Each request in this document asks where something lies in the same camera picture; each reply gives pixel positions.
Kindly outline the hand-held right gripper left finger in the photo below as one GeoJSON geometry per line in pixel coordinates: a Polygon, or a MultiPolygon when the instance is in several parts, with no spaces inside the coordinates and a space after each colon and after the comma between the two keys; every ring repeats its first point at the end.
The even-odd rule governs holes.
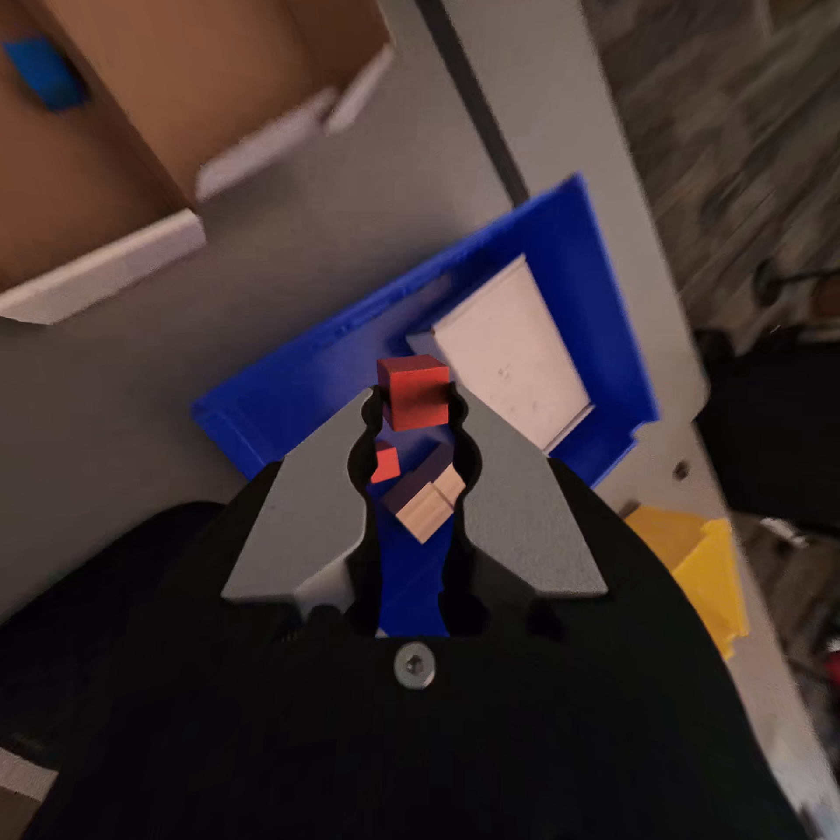
{"type": "Polygon", "coordinates": [[[380,543],[367,486],[377,467],[380,389],[366,387],[282,459],[222,590],[235,604],[330,606],[380,628],[380,543]]]}

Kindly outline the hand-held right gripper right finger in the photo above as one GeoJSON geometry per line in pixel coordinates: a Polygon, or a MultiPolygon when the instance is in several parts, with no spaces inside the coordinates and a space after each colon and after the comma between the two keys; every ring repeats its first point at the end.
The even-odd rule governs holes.
{"type": "Polygon", "coordinates": [[[462,384],[448,388],[455,502],[442,572],[450,636],[478,636],[493,616],[607,594],[550,458],[462,384]]]}

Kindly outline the blue plastic bin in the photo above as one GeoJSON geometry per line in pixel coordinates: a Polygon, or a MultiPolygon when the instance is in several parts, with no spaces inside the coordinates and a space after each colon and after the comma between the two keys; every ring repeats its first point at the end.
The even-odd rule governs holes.
{"type": "MultiPolygon", "coordinates": [[[[658,420],[655,394],[613,274],[585,180],[573,175],[459,244],[394,280],[317,328],[284,345],[213,389],[193,408],[196,422],[246,476],[248,484],[220,520],[227,540],[213,561],[209,596],[222,590],[282,459],[366,387],[377,387],[379,359],[413,355],[405,336],[439,307],[520,255],[527,257],[563,341],[594,404],[593,410],[548,455],[597,566],[607,594],[591,600],[539,605],[527,632],[562,637],[592,603],[630,608],[633,577],[669,578],[641,539],[600,500],[593,487],[635,446],[634,434],[658,420]]],[[[372,485],[380,543],[380,628],[389,637],[448,635],[442,619],[442,572],[453,535],[453,515],[421,544],[382,505],[385,493],[440,444],[454,444],[449,425],[394,432],[383,417],[380,432],[397,449],[402,474],[372,485]]],[[[356,633],[330,606],[307,619],[283,604],[235,604],[277,614],[281,633],[312,623],[356,633]]]]}

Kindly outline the yellow plastic bin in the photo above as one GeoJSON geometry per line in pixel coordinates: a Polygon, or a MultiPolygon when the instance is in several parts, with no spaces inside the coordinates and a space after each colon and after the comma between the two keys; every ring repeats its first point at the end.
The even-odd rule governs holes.
{"type": "Polygon", "coordinates": [[[625,522],[677,582],[723,660],[732,660],[750,626],[729,521],[638,506],[625,522]]]}

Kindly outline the white cardboard mailer box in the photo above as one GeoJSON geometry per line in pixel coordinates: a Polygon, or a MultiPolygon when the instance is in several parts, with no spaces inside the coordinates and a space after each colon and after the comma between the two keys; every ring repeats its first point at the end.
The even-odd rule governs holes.
{"type": "Polygon", "coordinates": [[[2,48],[1,316],[50,326],[202,249],[201,205],[354,121],[388,71],[378,2],[2,2],[89,100],[49,112],[2,48]]]}
{"type": "Polygon", "coordinates": [[[405,340],[546,455],[593,410],[525,255],[412,326],[405,340]]]}

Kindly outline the blue cube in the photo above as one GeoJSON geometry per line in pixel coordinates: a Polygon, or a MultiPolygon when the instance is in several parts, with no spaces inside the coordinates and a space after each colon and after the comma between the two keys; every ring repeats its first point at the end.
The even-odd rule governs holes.
{"type": "Polygon", "coordinates": [[[47,111],[65,112],[89,100],[81,74],[47,37],[5,40],[2,48],[25,88],[47,111]]]}

